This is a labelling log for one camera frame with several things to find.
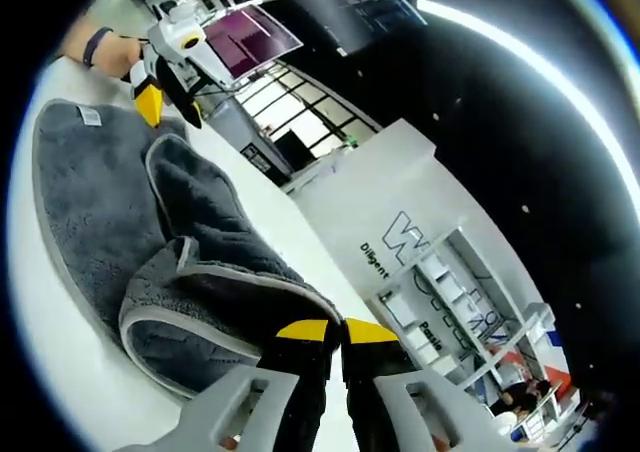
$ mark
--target white table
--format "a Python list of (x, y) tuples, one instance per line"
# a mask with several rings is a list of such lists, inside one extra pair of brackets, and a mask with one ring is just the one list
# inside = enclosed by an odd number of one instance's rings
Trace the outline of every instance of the white table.
[[(15, 316), (42, 385), (81, 436), (104, 451), (148, 443), (175, 426), (181, 402), (148, 379), (80, 313), (47, 255), (36, 219), (33, 124), (52, 98), (132, 106), (125, 84), (67, 59), (44, 72), (16, 147), (9, 191), (9, 277)], [(375, 320), (285, 194), (208, 126), (189, 128), (188, 135), (201, 155), (229, 174), (249, 218), (274, 250), (342, 314)], [(336, 354), (316, 451), (358, 450), (340, 367)]]

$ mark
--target folded towel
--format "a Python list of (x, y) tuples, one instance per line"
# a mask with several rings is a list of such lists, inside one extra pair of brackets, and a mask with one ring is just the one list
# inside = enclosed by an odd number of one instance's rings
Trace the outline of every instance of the folded towel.
[(34, 136), (45, 244), (79, 306), (150, 377), (185, 396), (254, 364), (280, 328), (340, 316), (261, 239), (184, 126), (45, 106)]

